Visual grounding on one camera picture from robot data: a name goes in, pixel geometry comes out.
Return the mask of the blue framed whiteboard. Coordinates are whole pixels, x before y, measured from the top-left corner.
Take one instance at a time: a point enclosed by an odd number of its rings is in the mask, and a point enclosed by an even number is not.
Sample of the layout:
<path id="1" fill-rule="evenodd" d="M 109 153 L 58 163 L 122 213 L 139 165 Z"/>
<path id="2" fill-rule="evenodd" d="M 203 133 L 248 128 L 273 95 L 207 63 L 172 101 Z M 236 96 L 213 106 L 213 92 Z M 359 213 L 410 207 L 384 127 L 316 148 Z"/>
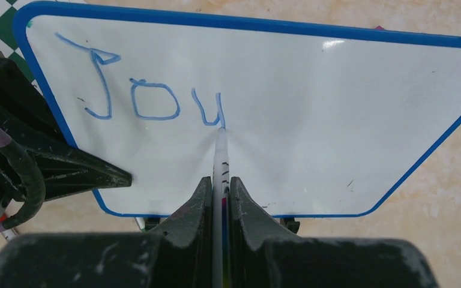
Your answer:
<path id="1" fill-rule="evenodd" d="M 66 141 L 128 173 L 118 217 L 168 216 L 214 169 L 274 217 L 375 211 L 461 124 L 461 37 L 69 2 L 13 33 Z"/>

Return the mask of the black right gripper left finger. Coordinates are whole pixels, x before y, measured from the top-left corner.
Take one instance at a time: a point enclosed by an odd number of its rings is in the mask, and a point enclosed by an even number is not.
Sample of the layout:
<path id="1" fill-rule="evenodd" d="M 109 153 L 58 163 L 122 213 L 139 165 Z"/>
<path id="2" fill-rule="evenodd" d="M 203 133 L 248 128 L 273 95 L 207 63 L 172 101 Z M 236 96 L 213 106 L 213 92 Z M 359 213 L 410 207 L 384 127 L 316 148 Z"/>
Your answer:
<path id="1" fill-rule="evenodd" d="M 148 232 L 20 236 L 0 251 L 0 287 L 211 287 L 212 183 Z"/>

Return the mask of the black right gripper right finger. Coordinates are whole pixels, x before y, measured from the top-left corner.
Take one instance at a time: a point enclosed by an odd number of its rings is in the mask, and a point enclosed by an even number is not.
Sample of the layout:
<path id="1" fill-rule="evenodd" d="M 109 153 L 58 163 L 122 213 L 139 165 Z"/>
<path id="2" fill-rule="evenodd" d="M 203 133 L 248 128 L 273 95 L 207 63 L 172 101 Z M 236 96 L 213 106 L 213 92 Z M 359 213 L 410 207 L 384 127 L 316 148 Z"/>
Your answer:
<path id="1" fill-rule="evenodd" d="M 233 287 L 437 287 L 412 243 L 388 238 L 303 238 L 277 222 L 230 181 Z"/>

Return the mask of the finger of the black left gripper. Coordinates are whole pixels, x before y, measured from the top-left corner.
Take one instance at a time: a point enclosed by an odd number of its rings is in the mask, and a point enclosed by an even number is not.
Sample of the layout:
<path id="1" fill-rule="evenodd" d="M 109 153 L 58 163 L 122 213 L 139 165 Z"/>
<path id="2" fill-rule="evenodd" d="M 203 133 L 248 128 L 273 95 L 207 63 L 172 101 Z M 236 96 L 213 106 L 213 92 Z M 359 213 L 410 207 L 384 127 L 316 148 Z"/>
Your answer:
<path id="1" fill-rule="evenodd" d="M 0 52 L 0 105 L 35 131 L 66 140 L 45 98 L 19 66 Z"/>
<path id="2" fill-rule="evenodd" d="M 35 131 L 0 105 L 0 127 L 32 158 L 44 179 L 46 201 L 101 188 L 129 187 L 132 175 L 87 152 Z M 26 190 L 0 153 L 0 209 L 25 200 Z"/>

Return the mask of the blue marker pen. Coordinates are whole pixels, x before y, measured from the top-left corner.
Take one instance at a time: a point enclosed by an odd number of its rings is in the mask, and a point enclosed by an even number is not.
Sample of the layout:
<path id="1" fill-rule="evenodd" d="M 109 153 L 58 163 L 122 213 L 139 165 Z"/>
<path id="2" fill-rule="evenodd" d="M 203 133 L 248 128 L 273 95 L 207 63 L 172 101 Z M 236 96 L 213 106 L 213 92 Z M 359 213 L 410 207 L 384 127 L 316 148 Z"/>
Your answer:
<path id="1" fill-rule="evenodd" d="M 229 156 L 225 128 L 219 128 L 215 142 L 212 174 L 212 287 L 228 286 Z"/>

